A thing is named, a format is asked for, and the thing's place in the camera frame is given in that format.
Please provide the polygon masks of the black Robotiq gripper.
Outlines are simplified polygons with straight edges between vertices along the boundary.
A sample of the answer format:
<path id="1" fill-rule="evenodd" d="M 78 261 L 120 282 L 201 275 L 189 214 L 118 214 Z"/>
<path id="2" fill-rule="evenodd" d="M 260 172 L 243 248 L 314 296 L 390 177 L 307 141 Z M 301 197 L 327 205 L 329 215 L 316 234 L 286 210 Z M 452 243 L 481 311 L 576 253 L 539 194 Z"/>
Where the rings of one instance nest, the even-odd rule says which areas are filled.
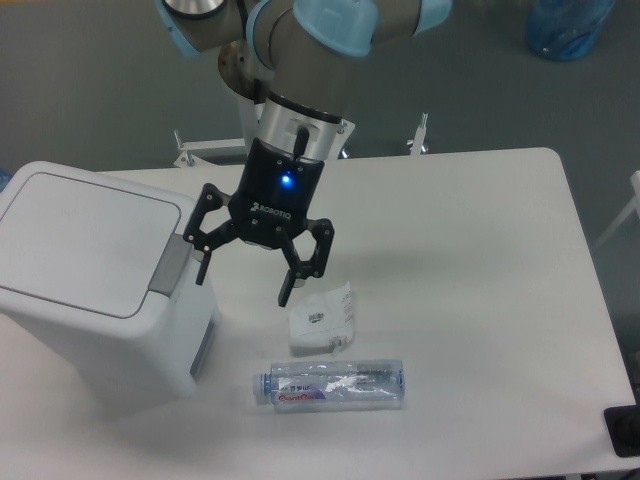
<path id="1" fill-rule="evenodd" d="M 235 239 L 282 251 L 288 270 L 278 294 L 280 307 L 287 305 L 297 283 L 324 275 L 334 226 L 327 218 L 307 217 L 324 168 L 322 161 L 303 157 L 307 143 L 299 137 L 293 151 L 287 153 L 256 139 L 232 196 L 211 183 L 203 185 L 183 233 L 183 239 L 202 254 L 198 286 L 204 283 L 213 251 Z M 202 223 L 206 215 L 227 205 L 230 220 L 205 232 Z M 301 260 L 293 239 L 305 231 L 311 233 L 315 247 L 309 259 Z"/>

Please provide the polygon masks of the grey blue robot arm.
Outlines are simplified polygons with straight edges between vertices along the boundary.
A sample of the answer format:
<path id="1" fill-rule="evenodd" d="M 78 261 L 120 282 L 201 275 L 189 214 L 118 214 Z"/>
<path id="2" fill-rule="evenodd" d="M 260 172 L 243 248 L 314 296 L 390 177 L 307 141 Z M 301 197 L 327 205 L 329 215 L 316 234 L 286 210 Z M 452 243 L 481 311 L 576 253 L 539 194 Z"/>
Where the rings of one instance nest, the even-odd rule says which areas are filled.
<path id="1" fill-rule="evenodd" d="M 160 1 L 177 49 L 196 56 L 234 42 L 271 73 L 257 132 L 232 194 L 202 188 L 183 237 L 208 264 L 233 240 L 283 253 L 278 303 L 325 273 L 334 227 L 307 212 L 372 48 L 442 24 L 448 1 Z"/>

